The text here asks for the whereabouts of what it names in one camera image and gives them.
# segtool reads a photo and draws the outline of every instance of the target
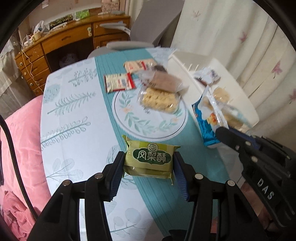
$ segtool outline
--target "tablecloth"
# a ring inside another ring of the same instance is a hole
[[[142,108],[137,89],[105,93],[104,74],[124,72],[126,60],[154,57],[166,65],[171,49],[115,52],[83,60],[48,76],[41,112],[41,149],[51,194],[64,179],[87,180],[113,162],[126,146],[121,138],[180,145],[180,153],[197,172],[225,182],[225,167],[217,150],[203,146],[201,136],[181,101],[178,111],[165,114]],[[117,196],[105,203],[114,240],[161,240],[169,229],[186,229],[192,205],[169,180],[125,176]],[[80,230],[85,238],[84,202]]]

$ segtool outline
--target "biscuit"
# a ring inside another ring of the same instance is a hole
[[[174,113],[178,109],[179,98],[174,93],[148,87],[143,94],[141,103],[151,109]]]

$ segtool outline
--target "curtain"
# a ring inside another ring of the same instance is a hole
[[[295,50],[252,0],[185,0],[171,46],[228,69],[259,115],[250,134],[277,139],[296,119]]]
[[[4,119],[34,98],[14,60],[19,51],[15,32],[0,53],[0,114]]]
[[[145,1],[148,0],[126,0],[125,12],[127,15],[131,16],[130,28],[137,19]]]

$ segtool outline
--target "white tablecloth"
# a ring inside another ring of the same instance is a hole
[[[172,51],[151,49],[150,53],[166,65],[163,60]],[[83,181],[101,172],[120,150],[94,58],[48,76],[41,112],[41,149],[51,194],[65,179]],[[105,203],[105,208],[113,240],[163,238],[131,176],[121,182],[117,196]],[[86,240],[84,200],[80,203],[80,231],[81,240]]]

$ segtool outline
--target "pink cloth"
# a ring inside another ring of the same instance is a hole
[[[4,194],[4,220],[18,240],[27,240],[35,223],[31,212],[13,192],[5,191]]]
[[[38,96],[6,119],[17,163],[33,207],[40,213],[51,195],[46,182],[40,145],[40,118],[42,97]],[[0,130],[4,186],[0,187],[0,205],[4,219],[19,240],[26,240],[32,228],[30,211],[18,185],[8,143]]]

